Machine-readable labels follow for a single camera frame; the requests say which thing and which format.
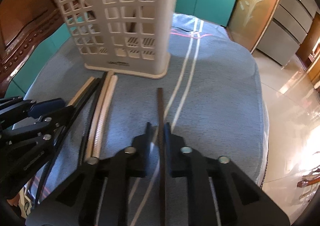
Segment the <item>bed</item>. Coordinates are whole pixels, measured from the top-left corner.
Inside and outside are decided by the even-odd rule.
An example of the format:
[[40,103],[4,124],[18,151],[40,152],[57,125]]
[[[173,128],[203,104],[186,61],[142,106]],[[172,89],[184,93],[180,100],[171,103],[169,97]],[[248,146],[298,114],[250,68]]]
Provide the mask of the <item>bed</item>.
[[[232,42],[223,27],[182,14],[173,16],[168,51],[170,65],[162,79],[118,75],[100,157],[111,157],[129,146],[134,136],[144,133],[147,122],[156,130],[156,88],[163,87],[165,106],[174,98],[166,117],[174,126],[173,133],[184,137],[189,146],[207,157],[230,157],[260,186],[267,165],[269,121],[258,67],[250,52]],[[102,72],[84,68],[73,40],[69,39],[44,66],[25,99],[62,97],[68,102],[90,76],[101,77]],[[177,88],[179,77],[182,79]],[[90,103],[73,124],[42,199],[75,170]],[[16,127],[32,122],[30,118]],[[152,144],[151,149],[148,176],[138,182],[132,178],[130,182],[130,226],[160,224],[158,148]],[[32,194],[40,175],[41,170],[33,181]],[[187,225],[186,180],[169,179],[167,194],[168,225]]]

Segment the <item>metal screw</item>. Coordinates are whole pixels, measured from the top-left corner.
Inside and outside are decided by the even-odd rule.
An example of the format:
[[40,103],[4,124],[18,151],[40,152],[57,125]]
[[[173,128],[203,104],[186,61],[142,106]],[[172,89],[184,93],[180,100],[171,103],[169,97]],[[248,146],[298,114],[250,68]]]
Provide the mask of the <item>metal screw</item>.
[[190,147],[182,147],[182,148],[180,149],[180,151],[181,151],[183,154],[189,154],[189,153],[192,152],[192,148],[190,148]]
[[98,163],[98,159],[96,157],[90,157],[88,158],[87,163],[89,165],[95,165],[96,163]]
[[227,164],[229,163],[230,159],[226,156],[221,156],[218,158],[219,162],[222,163],[222,164]]
[[124,152],[126,154],[134,154],[137,150],[134,147],[127,147]]
[[51,135],[50,134],[46,134],[43,136],[44,140],[50,140],[51,139]]

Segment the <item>drawer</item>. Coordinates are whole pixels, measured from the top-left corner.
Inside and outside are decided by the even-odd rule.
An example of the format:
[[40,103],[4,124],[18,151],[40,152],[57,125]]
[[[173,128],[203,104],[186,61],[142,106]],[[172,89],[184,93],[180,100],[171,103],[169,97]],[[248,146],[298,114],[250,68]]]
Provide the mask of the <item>drawer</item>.
[[307,33],[300,26],[300,24],[287,12],[281,5],[278,5],[278,8],[273,16],[277,21],[279,21],[289,32],[302,43],[305,39]]
[[301,3],[307,8],[308,12],[314,18],[318,9],[315,0],[301,0]]
[[286,66],[299,49],[299,44],[275,22],[271,21],[257,48],[282,66]]
[[280,5],[299,22],[306,32],[309,31],[312,18],[298,0],[280,0]]

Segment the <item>white plastic basket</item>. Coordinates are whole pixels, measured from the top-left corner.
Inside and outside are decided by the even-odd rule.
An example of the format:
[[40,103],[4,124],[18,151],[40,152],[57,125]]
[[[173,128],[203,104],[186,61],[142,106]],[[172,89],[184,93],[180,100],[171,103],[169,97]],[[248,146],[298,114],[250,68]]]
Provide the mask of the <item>white plastic basket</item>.
[[67,27],[93,70],[158,79],[167,52],[176,0],[57,0]]

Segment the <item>tile floor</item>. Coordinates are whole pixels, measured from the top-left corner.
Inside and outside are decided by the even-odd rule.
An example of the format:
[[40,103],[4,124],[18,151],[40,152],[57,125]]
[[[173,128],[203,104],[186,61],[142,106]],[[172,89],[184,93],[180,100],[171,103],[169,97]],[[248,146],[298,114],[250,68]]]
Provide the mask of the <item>tile floor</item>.
[[252,55],[258,64],[270,120],[263,190],[293,223],[318,187],[297,188],[297,182],[320,165],[320,98],[298,58],[282,68],[257,50]]

